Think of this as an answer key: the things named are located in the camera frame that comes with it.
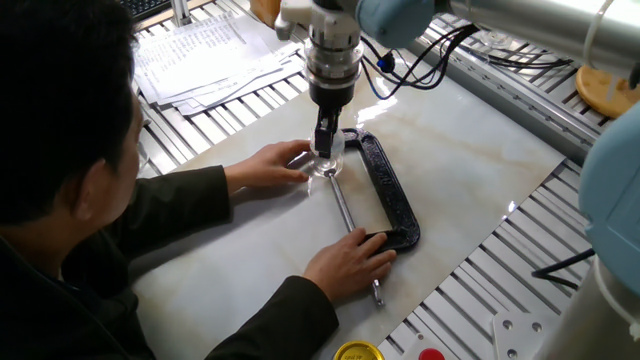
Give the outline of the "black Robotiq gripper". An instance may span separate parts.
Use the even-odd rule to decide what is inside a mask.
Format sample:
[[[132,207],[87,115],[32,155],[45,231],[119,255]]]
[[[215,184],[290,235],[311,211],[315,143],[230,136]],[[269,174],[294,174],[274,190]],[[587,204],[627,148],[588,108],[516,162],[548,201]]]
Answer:
[[[355,82],[324,83],[317,79],[309,81],[309,95],[318,106],[318,112],[329,111],[329,117],[319,118],[314,130],[315,153],[325,159],[331,157],[335,131],[338,130],[342,108],[354,98]]]

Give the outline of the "person's left hand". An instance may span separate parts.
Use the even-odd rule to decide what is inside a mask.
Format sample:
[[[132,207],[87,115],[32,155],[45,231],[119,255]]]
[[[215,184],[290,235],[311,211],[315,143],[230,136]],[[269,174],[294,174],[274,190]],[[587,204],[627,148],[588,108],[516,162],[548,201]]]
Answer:
[[[296,157],[310,151],[309,140],[269,144],[253,156],[224,168],[230,195],[243,188],[272,187],[306,182],[309,176],[288,167]]]

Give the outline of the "person's right hand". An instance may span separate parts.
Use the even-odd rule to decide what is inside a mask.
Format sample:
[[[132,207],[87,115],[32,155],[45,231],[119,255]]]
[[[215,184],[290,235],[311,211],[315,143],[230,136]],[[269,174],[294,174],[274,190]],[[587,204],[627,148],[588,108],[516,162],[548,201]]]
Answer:
[[[355,228],[336,243],[322,248],[308,263],[302,277],[337,302],[387,276],[397,258],[395,250],[378,253],[387,241],[384,233],[367,239],[364,228]]]

